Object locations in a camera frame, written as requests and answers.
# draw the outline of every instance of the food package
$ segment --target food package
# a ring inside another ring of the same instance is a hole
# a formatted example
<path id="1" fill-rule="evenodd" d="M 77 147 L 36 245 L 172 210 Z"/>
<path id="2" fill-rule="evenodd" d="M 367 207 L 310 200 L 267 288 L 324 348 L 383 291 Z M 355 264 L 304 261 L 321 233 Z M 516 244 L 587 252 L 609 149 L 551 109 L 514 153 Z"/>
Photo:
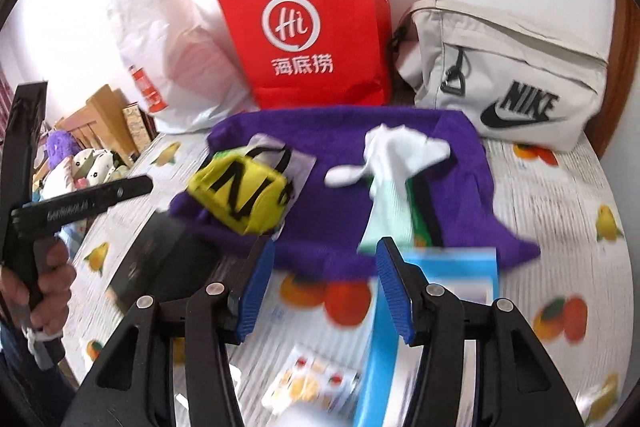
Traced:
<path id="1" fill-rule="evenodd" d="M 274 415 L 281 415 L 297 401 L 339 412 L 354 392 L 357 376 L 353 369 L 329 362 L 306 347 L 294 346 L 262 405 Z"/>

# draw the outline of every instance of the purple plush toy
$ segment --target purple plush toy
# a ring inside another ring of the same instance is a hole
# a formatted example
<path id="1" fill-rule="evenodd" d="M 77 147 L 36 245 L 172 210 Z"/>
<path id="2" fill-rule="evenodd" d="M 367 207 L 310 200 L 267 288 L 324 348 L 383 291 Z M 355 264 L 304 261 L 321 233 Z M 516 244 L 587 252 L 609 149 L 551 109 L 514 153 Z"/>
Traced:
<path id="1" fill-rule="evenodd" d="M 53 131 L 47 138 L 49 169 L 55 169 L 67 156 L 75 156 L 82 148 L 67 131 Z"/>

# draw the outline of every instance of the yellow pouch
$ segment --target yellow pouch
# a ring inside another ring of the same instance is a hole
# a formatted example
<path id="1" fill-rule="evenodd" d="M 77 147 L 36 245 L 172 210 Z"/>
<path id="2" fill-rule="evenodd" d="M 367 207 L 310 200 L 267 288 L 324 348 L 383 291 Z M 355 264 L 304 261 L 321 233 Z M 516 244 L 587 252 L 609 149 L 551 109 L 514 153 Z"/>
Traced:
<path id="1" fill-rule="evenodd" d="M 282 152 L 274 167 L 256 161 L 263 152 Z M 244 235 L 274 229 L 293 197 L 293 185 L 283 174 L 291 149 L 256 147 L 246 155 L 230 153 L 213 158 L 196 172 L 187 192 L 216 219 Z"/>

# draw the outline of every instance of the white nike bag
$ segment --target white nike bag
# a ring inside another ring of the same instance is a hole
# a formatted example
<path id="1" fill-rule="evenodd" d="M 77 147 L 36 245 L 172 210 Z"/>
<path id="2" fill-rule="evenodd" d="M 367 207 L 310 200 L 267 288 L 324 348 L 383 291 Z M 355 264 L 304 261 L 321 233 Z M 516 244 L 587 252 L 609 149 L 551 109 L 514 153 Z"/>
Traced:
<path id="1" fill-rule="evenodd" d="M 570 151 L 600 110 L 606 60 L 523 16 L 424 0 L 396 32 L 396 68 L 416 107 L 459 109 L 481 136 Z"/>
<path id="2" fill-rule="evenodd" d="M 158 131 L 206 129 L 256 109 L 238 69 L 200 25 L 193 0 L 111 0 L 107 14 L 138 102 Z"/>

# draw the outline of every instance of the purple towel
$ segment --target purple towel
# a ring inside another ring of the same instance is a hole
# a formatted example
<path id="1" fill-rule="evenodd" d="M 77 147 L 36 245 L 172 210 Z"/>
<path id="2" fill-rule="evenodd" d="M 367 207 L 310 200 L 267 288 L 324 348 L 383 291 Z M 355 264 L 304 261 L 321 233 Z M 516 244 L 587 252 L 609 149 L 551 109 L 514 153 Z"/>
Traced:
<path id="1" fill-rule="evenodd" d="M 494 179 L 484 148 L 459 111 L 344 106 L 238 114 L 212 129 L 211 152 L 246 145 L 262 132 L 318 158 L 276 241 L 277 268 L 323 280 L 375 275 L 374 258 L 356 253 L 372 207 L 367 184 L 327 188 L 324 175 L 337 165 L 363 163 L 364 136 L 381 123 L 449 142 L 450 158 L 420 174 L 430 184 L 445 247 L 495 247 L 501 269 L 540 255 L 538 245 L 517 239 L 495 218 Z M 223 251 L 242 255 L 255 240 L 232 232 L 186 192 L 174 198 L 170 212 Z"/>

